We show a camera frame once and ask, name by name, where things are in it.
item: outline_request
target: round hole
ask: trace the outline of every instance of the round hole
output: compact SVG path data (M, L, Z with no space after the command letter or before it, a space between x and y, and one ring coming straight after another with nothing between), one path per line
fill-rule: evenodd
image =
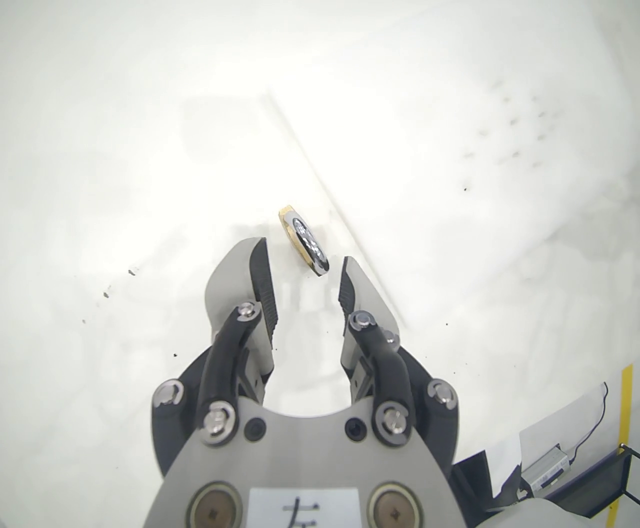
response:
M262 418L251 418L244 426L244 437L249 442L257 442L267 432L267 424Z
M379 486L369 498L367 508L372 528L418 528L420 507L413 494L397 483Z
M359 418L349 418L344 425L344 432L350 440L361 442L367 436L367 426Z
M240 496L222 482L208 484L194 497L189 528L237 528L242 517Z

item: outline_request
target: yellow stripe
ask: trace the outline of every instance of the yellow stripe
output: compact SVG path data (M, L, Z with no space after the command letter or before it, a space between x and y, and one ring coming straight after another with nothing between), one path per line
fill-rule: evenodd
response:
M618 433L618 445L629 443L629 426L631 424L631 395L634 386L634 366L629 365L622 371L622 389L620 391L620 432ZM607 528L616 525L618 515L618 501L609 506L607 515Z

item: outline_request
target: white label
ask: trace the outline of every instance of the white label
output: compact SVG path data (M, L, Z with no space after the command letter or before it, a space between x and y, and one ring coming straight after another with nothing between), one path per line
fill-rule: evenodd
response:
M246 528L362 528L358 488L252 488Z

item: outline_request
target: black cable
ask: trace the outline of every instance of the black cable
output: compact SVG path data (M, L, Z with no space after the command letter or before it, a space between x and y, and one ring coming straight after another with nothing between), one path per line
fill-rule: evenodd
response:
M606 382L604 383L604 388L606 389L606 392L604 393L604 398L602 398L602 416L600 417L600 420L598 420L598 423L593 426L593 429L589 431L589 434L587 435L587 437L582 442L580 442L578 445L575 446L575 451L573 452L573 458L569 461L569 465L573 464L573 462L575 461L575 457L578 456L578 449L580 449L580 446L584 444L584 442L589 440L593 432L602 423L602 420L604 420L604 413L607 412L607 396L609 395L609 386L606 384Z

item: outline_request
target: chinese character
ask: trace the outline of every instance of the chinese character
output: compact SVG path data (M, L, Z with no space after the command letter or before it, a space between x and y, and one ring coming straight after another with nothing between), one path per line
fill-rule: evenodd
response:
M296 502L293 506L283 506L283 511L291 511L291 521L289 521L289 526L287 528L310 528L312 526L316 526L317 523L315 520L309 521L299 521L297 520L299 511L313 511L319 510L320 505L316 502L312 506L301 506L300 505L300 497L296 497Z

